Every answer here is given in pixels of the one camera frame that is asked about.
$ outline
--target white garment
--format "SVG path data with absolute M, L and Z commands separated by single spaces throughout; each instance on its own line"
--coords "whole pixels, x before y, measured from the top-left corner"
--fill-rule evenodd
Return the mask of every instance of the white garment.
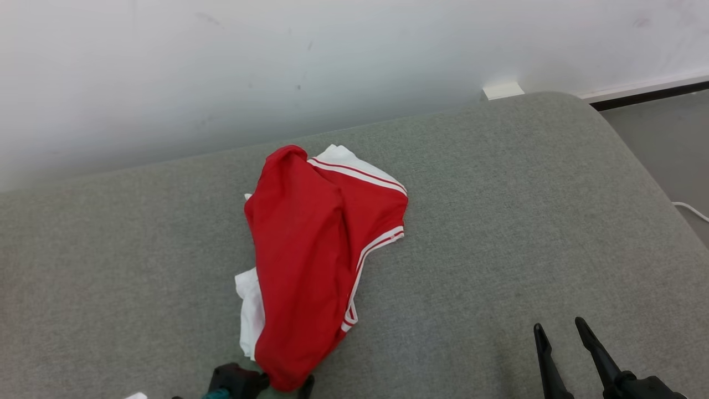
M 261 296 L 261 286 L 256 268 L 234 277 L 236 293 L 244 300 L 241 304 L 241 337 L 239 345 L 244 351 L 244 356 L 256 361 L 254 358 L 256 341 L 266 324 L 266 312 Z

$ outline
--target white wall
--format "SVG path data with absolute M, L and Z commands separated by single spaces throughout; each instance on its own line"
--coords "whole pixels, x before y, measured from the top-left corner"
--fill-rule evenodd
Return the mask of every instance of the white wall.
M 706 0 L 0 0 L 0 189 L 705 72 Z

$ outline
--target white stripe trim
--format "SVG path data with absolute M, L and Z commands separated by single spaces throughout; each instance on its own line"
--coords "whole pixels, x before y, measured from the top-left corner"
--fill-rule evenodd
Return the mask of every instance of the white stripe trim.
M 395 182 L 396 184 L 403 187 L 403 185 L 398 180 L 393 178 L 390 174 L 384 172 L 382 169 L 379 169 L 378 167 L 372 165 L 369 162 L 365 162 L 359 159 L 352 151 L 348 150 L 345 146 L 336 146 L 335 144 L 330 144 L 330 146 L 328 146 L 322 153 L 319 153 L 315 158 L 317 158 L 320 162 L 324 163 L 330 163 L 333 165 L 346 165 L 351 168 L 361 170 L 362 172 L 367 173 L 369 175 L 377 176 L 390 182 Z
M 406 195 L 406 191 L 404 189 L 402 189 L 401 187 L 399 187 L 398 185 L 395 185 L 395 184 L 389 183 L 389 182 L 383 182 L 379 179 L 375 179 L 373 177 L 369 177 L 369 176 L 364 175 L 362 173 L 358 173 L 357 171 L 354 171 L 352 169 L 342 168 L 339 166 L 323 165 L 322 163 L 317 163 L 316 161 L 314 161 L 312 159 L 309 159 L 308 163 L 310 163 L 312 166 L 315 166 L 317 168 L 324 169 L 324 170 L 331 170 L 331 171 L 337 172 L 337 173 L 342 173 L 343 175 L 354 177 L 355 179 L 363 180 L 363 181 L 371 183 L 373 185 L 391 188 L 392 190 L 396 190 L 396 191 L 400 192 L 401 194 Z
M 367 244 L 367 246 L 362 249 L 362 252 L 359 253 L 359 260 L 357 261 L 357 279 L 354 280 L 354 287 L 352 288 L 352 292 L 350 293 L 350 304 L 347 307 L 347 310 L 345 311 L 345 320 L 347 320 L 347 322 L 349 322 L 350 324 L 355 324 L 357 323 L 357 321 L 359 321 L 359 318 L 357 317 L 357 311 L 355 310 L 354 298 L 355 293 L 357 293 L 357 287 L 359 286 L 359 278 L 362 277 L 364 260 L 367 259 L 367 255 L 369 255 L 369 253 L 373 250 L 381 248 L 382 246 L 389 245 L 400 239 L 401 237 L 403 237 L 403 226 L 394 227 L 386 233 L 383 233 L 381 236 L 376 237 L 374 240 L 372 240 L 372 242 Z M 354 316 L 354 318 L 350 317 L 350 310 L 352 311 L 352 315 Z M 342 326 L 340 328 L 342 328 L 344 332 L 347 332 L 350 330 L 350 328 L 352 328 L 352 326 L 347 327 L 347 329 L 343 328 Z
M 401 184 L 397 179 L 391 177 L 389 174 L 385 173 L 383 170 L 375 168 L 374 166 L 364 162 L 363 160 L 360 160 L 359 158 L 355 157 L 354 154 L 352 154 L 352 157 L 358 162 L 348 162 L 348 160 L 346 159 L 332 161 L 327 158 L 324 158 L 322 155 L 312 157 L 311 160 L 314 159 L 315 161 L 317 161 L 318 165 L 334 166 L 336 168 L 344 168 L 349 170 L 354 169 L 355 171 L 360 172 L 363 175 L 366 175 L 368 177 L 374 177 L 379 181 L 383 180 L 384 182 L 391 183 L 403 189 L 405 192 L 408 192 L 406 190 L 406 187 L 403 186 L 403 184 Z

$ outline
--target scuff mark on wall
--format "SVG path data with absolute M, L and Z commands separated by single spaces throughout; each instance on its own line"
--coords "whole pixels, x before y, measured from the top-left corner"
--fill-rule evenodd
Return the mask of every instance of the scuff mark on wall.
M 212 121 L 214 121 L 216 119 L 217 119 L 217 115 L 212 113 L 212 114 L 209 114 L 209 115 L 199 119 L 198 121 L 194 122 L 192 124 L 192 126 L 194 127 L 195 130 L 201 131 L 201 130 L 204 130 L 207 127 L 207 125 L 209 125 Z
M 197 19 L 199 19 L 200 21 L 207 22 L 211 25 L 222 26 L 221 22 L 217 21 L 216 18 L 207 13 L 194 13 L 194 16 L 197 17 Z
M 633 28 L 649 28 L 652 26 L 652 19 L 650 18 L 638 18 L 632 23 Z

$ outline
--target red garment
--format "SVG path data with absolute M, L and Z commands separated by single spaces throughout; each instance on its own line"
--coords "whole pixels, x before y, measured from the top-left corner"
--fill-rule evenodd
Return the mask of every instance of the red garment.
M 342 146 L 266 159 L 245 213 L 265 313 L 255 358 L 275 389 L 301 386 L 357 322 L 364 259 L 403 236 L 407 204 L 400 183 Z

